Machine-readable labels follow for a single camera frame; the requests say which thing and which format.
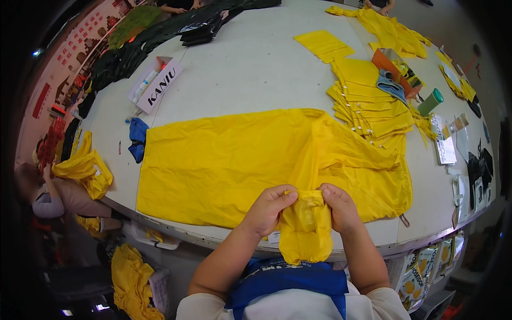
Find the kaniu box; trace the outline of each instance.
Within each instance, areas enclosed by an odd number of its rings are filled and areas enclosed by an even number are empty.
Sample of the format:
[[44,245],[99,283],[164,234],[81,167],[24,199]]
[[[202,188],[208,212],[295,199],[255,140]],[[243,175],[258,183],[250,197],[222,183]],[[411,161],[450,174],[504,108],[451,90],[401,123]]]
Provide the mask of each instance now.
[[145,91],[142,93],[137,106],[147,114],[151,113],[155,105],[160,101],[164,92],[169,88],[170,84],[183,71],[178,60],[171,57],[155,57],[153,61],[142,71],[137,77],[133,85],[128,90],[126,97],[133,101],[135,92],[141,83],[153,72],[159,72],[153,81],[151,81]]

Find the blue cloth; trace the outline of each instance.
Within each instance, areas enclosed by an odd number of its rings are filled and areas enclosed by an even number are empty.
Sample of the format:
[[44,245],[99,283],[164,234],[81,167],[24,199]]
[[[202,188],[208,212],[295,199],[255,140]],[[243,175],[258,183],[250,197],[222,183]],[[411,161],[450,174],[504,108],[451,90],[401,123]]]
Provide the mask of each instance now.
[[130,140],[132,145],[128,150],[135,158],[135,162],[140,163],[144,158],[144,146],[146,145],[146,130],[150,127],[139,118],[132,118],[130,121]]
[[391,71],[380,69],[379,78],[377,79],[377,88],[389,93],[395,98],[400,99],[403,103],[406,104],[407,107],[409,107],[406,102],[406,94],[403,90],[403,87],[398,83],[394,83],[392,78],[393,75],[391,74]]
[[130,140],[146,143],[146,130],[150,127],[139,118],[132,118],[130,121]]
[[233,309],[234,320],[242,320],[244,310],[255,298],[286,289],[303,289],[331,297],[345,319],[345,293],[349,292],[343,270],[332,270],[325,262],[301,262],[294,266],[283,258],[254,261],[231,289],[225,309]]

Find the person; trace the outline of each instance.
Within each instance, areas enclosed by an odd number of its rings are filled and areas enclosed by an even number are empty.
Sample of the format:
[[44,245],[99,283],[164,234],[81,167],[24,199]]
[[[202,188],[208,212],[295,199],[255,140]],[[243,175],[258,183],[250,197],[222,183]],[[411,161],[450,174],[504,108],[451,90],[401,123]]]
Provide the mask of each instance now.
[[181,14],[202,7],[199,0],[157,0],[157,5],[163,12],[171,14]]
[[71,179],[51,178],[52,165],[39,171],[28,163],[19,165],[14,171],[16,192],[23,204],[32,207],[39,218],[51,219],[71,212],[85,218],[110,218],[112,209],[100,201],[93,200],[87,190]]
[[352,198],[329,183],[318,189],[341,235],[351,283],[343,270],[325,262],[293,266],[283,258],[251,259],[262,237],[278,225],[280,211],[297,199],[295,187],[279,185],[264,190],[198,266],[176,319],[410,319]]
[[388,12],[395,6],[395,0],[365,0],[365,5],[380,15],[388,16]]

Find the gray sleeve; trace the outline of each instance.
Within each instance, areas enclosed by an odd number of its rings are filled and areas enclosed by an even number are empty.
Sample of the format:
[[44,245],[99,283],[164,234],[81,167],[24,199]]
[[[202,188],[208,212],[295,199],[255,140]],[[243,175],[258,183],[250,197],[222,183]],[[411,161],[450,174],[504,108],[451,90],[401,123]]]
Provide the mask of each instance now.
[[60,197],[52,197],[50,202],[35,201],[32,210],[39,218],[51,219],[64,215],[64,205]]

